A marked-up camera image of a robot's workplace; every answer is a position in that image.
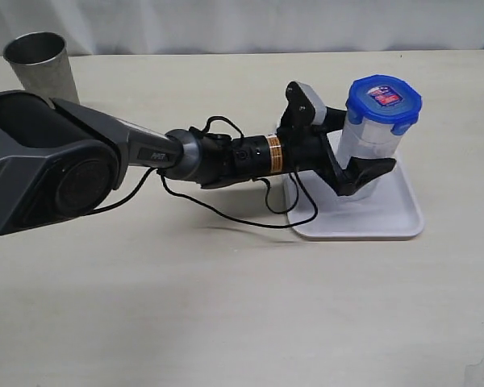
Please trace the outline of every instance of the silver metal cup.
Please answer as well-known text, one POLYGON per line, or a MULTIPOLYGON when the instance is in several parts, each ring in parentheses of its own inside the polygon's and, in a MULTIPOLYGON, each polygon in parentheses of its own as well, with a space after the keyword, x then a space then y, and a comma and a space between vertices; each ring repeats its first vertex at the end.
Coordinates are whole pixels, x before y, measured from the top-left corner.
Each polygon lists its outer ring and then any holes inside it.
POLYGON ((22 35, 4 48, 3 58, 29 93, 79 103, 62 36, 53 32, 22 35))

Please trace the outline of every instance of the white table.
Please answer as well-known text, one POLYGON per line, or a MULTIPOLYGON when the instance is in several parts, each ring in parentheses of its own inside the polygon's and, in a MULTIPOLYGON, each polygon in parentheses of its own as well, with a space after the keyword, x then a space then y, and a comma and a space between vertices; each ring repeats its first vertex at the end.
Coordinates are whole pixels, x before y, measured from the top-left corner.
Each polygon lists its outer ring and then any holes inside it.
MULTIPOLYGON (((484 355, 484 51, 72 63, 83 104, 163 132, 224 114, 267 134, 288 81, 343 107, 354 79, 404 78, 424 99, 400 148, 427 226, 407 242, 306 242, 224 221, 151 179, 108 214, 0 238, 0 386, 462 385, 484 355)), ((0 90, 13 88, 0 58, 0 90)), ((285 221, 257 183, 172 187, 285 221)))

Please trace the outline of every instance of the white backdrop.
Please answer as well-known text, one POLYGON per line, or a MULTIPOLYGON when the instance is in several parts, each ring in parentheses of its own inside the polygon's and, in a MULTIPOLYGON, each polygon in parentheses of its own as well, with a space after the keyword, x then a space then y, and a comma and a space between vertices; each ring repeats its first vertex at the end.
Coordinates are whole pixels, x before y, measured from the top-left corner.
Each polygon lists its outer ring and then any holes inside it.
POLYGON ((29 31, 72 54, 484 48, 484 0, 0 0, 0 53, 29 31))

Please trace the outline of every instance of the blue container lid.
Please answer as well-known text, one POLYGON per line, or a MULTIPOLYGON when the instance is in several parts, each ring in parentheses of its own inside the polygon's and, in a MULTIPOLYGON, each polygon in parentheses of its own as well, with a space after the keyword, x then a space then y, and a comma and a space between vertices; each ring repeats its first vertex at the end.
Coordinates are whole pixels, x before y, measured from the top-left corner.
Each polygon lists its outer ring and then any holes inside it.
POLYGON ((402 135, 416 123, 421 96, 405 81, 387 75, 373 75, 353 82, 346 106, 350 119, 366 117, 377 123, 394 124, 393 133, 402 135))

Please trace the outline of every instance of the clear plastic container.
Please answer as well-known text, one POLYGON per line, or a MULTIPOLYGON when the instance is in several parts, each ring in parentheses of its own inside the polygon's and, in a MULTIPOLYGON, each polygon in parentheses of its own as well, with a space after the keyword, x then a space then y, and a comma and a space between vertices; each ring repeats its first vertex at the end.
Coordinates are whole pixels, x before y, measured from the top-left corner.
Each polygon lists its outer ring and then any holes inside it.
MULTIPOLYGON (((418 121, 421 96, 405 81, 374 75, 354 81, 346 102, 348 114, 336 158, 346 168, 349 159, 392 157, 400 140, 418 121)), ((379 179, 371 181, 347 200, 367 198, 379 179)))

